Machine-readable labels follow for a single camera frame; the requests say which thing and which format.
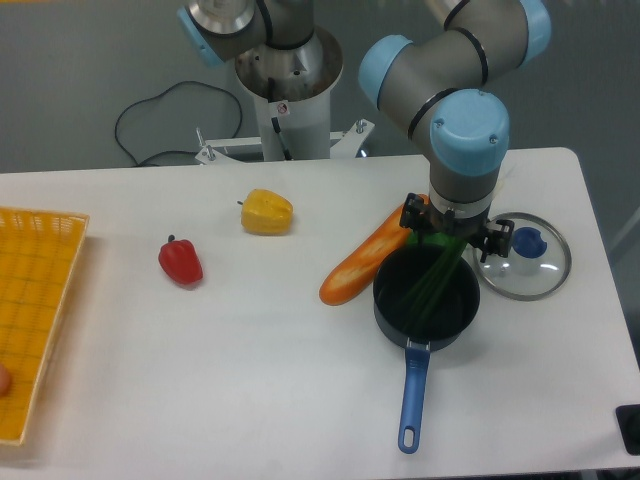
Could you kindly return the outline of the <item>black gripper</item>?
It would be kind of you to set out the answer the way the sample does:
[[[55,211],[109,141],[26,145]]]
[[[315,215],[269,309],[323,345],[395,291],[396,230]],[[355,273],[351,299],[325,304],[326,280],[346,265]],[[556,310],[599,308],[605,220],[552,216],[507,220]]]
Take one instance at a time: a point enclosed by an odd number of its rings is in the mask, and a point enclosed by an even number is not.
[[[458,204],[408,193],[399,225],[418,231],[420,240],[435,234],[465,240],[479,252],[479,262],[484,264],[489,256],[508,257],[515,231],[512,220],[488,221],[489,210],[487,202]]]

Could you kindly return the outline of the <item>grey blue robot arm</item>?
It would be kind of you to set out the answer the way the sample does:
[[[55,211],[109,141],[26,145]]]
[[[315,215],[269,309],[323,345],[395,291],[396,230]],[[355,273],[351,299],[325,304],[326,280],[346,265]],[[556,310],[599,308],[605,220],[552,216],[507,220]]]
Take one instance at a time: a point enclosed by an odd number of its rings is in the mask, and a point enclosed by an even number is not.
[[[514,224],[489,216],[510,120],[488,81],[540,55],[551,21],[539,1],[433,1],[442,33],[422,44],[378,40],[359,85],[430,164],[428,206],[406,203],[404,226],[509,254]],[[232,63],[254,100],[266,160],[329,155],[329,95],[343,71],[337,40],[310,1],[192,1],[178,19],[204,63]]]

